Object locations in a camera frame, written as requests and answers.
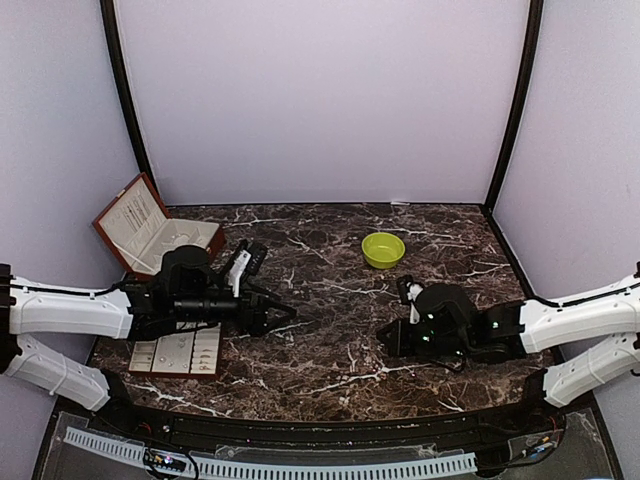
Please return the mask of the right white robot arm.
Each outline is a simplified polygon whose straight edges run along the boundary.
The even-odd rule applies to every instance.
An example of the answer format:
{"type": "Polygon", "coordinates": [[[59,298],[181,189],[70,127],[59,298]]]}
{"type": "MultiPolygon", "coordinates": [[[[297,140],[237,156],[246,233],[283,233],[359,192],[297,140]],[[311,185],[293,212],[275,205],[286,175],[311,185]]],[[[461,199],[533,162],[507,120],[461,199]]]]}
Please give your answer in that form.
{"type": "Polygon", "coordinates": [[[409,315],[376,333],[392,357],[499,364],[599,338],[580,355],[526,378],[524,401],[510,413],[511,426],[521,434],[534,432],[547,420],[549,405],[565,407],[610,380],[638,372],[637,274],[582,294],[532,297],[487,309],[478,308],[459,285],[425,286],[406,275],[398,279],[397,290],[409,315]]]}

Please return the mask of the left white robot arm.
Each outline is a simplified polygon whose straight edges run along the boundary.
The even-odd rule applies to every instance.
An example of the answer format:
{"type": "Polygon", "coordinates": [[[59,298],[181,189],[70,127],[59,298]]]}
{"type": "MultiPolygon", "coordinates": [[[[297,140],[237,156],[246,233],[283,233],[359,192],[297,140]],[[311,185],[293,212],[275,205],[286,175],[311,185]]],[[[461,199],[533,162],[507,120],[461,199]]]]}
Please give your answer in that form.
{"type": "Polygon", "coordinates": [[[249,282],[267,249],[242,241],[223,268],[210,266],[205,249],[183,245],[166,252],[148,280],[123,279],[104,290],[46,286],[1,267],[1,372],[65,397],[91,412],[120,436],[141,427],[140,412],[120,377],[91,368],[47,347],[37,333],[95,335],[151,341],[232,324],[263,336],[296,317],[278,295],[249,282]]]}

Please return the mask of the beige jewelry tray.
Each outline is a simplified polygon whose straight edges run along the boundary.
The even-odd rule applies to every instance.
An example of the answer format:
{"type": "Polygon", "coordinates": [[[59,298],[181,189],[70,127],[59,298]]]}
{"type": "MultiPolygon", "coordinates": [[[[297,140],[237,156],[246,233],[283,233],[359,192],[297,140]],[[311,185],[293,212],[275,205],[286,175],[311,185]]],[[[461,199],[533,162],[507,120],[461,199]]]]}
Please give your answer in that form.
{"type": "Polygon", "coordinates": [[[160,378],[215,378],[221,349],[221,327],[191,331],[195,323],[179,323],[182,331],[134,344],[128,366],[132,375],[160,378]]]}

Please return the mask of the brown wooden jewelry box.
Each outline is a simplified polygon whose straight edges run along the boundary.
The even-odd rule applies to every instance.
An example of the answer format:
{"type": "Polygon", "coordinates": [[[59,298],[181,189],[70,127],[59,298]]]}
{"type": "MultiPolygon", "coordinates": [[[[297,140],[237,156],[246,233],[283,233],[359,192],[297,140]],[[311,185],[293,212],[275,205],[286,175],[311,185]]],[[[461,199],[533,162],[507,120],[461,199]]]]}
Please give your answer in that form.
{"type": "Polygon", "coordinates": [[[218,223],[173,218],[144,173],[121,190],[92,225],[125,271],[141,280],[157,274],[163,255],[180,246],[201,247],[213,260],[226,243],[218,223]]]}

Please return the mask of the green plastic bowl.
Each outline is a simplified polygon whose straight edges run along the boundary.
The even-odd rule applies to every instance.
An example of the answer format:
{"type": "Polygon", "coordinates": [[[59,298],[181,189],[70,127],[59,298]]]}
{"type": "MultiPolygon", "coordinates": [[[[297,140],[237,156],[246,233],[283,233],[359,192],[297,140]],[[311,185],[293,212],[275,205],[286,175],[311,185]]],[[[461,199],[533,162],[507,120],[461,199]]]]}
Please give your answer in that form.
{"type": "Polygon", "coordinates": [[[369,266],[383,270],[394,268],[406,252],[404,242],[387,232],[367,235],[361,242],[361,249],[369,266]]]}

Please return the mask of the black front rail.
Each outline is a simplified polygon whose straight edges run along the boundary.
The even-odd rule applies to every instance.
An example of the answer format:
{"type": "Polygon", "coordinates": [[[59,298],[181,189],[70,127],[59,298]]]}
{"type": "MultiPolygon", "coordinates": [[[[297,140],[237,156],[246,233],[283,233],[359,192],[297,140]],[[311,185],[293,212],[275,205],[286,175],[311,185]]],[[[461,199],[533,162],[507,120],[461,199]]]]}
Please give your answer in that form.
{"type": "Polygon", "coordinates": [[[415,441],[500,450],[520,435],[562,439],[568,426],[563,410],[528,398],[520,381],[492,385],[436,371],[333,373],[322,382],[128,376],[124,385],[131,403],[92,423],[154,446],[347,450],[415,441]]]}

